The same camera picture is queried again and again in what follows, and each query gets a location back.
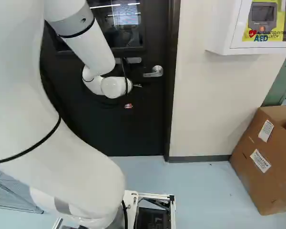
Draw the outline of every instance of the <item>door window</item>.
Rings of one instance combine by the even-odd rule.
[[[89,0],[88,4],[111,48],[143,45],[139,0]]]

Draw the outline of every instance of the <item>white label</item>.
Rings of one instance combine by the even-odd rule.
[[[264,142],[267,142],[269,136],[271,135],[273,127],[275,126],[269,120],[266,120],[266,122],[263,125],[263,128],[258,134],[258,137],[262,139]]]
[[[266,161],[266,159],[259,153],[257,149],[253,154],[251,154],[250,157],[263,173],[265,173],[271,167],[271,164]]]

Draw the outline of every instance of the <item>mesh panel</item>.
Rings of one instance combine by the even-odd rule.
[[[0,172],[0,208],[42,213],[30,196],[27,185]]]

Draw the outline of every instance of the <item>aed cabinet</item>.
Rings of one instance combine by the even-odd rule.
[[[220,55],[286,53],[286,0],[210,0],[206,50]]]

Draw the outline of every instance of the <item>green wall panel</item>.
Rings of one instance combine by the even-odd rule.
[[[286,59],[262,106],[281,105],[286,98]]]

